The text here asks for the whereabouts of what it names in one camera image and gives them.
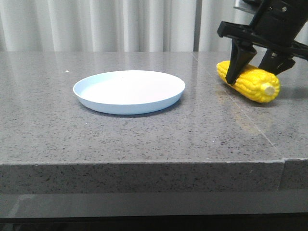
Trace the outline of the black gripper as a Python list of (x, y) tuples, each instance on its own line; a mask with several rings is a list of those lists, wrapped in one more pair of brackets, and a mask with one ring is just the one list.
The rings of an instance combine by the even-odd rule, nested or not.
[(306, 0), (261, 0), (250, 24), (222, 21), (217, 34), (232, 39), (227, 83), (234, 85), (254, 58), (257, 53), (254, 45), (267, 48), (258, 67), (274, 75), (292, 68), (293, 56), (307, 59), (307, 45), (295, 41), (307, 21)]

